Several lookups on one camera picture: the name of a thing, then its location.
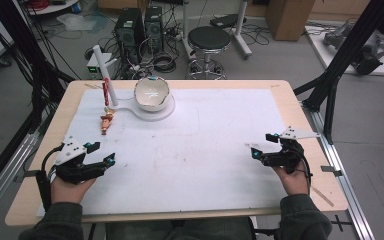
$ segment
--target white bowl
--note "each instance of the white bowl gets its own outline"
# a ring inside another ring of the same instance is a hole
[[[166,107],[170,97],[170,87],[163,78],[150,76],[136,83],[134,93],[140,108],[148,112],[156,112]]]

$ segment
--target sleeve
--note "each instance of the sleeve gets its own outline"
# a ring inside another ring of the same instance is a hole
[[[275,239],[327,239],[332,231],[330,220],[314,205],[307,194],[292,195],[280,201],[280,229]]]
[[[32,229],[20,234],[19,240],[83,240],[82,206],[76,203],[55,203]]]

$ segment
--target hand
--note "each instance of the hand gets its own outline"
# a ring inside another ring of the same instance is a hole
[[[88,181],[72,184],[64,182],[61,178],[55,177],[51,183],[51,202],[80,203],[86,194],[86,191],[93,185],[96,178]]]
[[[287,174],[281,167],[273,167],[282,182],[288,196],[296,194],[308,194],[307,178],[304,172],[304,164],[300,161],[295,171]]]

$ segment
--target computer tower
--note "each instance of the computer tower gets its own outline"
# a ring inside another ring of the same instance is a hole
[[[151,6],[146,8],[145,33],[148,39],[148,52],[156,53],[164,50],[163,35],[163,10],[161,7]]]
[[[120,47],[121,58],[132,64],[139,64],[145,53],[145,43],[143,43],[145,32],[140,9],[122,9],[114,31]]]

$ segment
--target stool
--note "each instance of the stool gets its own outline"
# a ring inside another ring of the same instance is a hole
[[[188,34],[188,44],[197,53],[203,53],[203,59],[189,63],[186,79],[226,79],[223,66],[212,60],[212,54],[218,54],[227,49],[230,35],[220,28],[205,26],[193,29]]]

